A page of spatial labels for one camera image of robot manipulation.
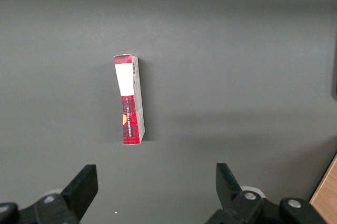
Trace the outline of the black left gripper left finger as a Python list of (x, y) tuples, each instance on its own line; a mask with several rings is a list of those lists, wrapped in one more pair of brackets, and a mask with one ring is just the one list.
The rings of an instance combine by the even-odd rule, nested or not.
[(97, 168), (88, 164), (60, 193), (46, 194), (27, 208), (1, 203), (1, 223), (80, 223), (97, 192)]

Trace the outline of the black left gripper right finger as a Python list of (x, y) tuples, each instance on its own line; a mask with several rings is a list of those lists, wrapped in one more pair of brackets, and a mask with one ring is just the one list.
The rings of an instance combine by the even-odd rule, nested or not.
[(300, 198), (274, 204), (252, 190), (243, 190), (226, 163), (216, 165), (216, 192), (222, 208), (207, 223), (326, 223), (315, 208)]

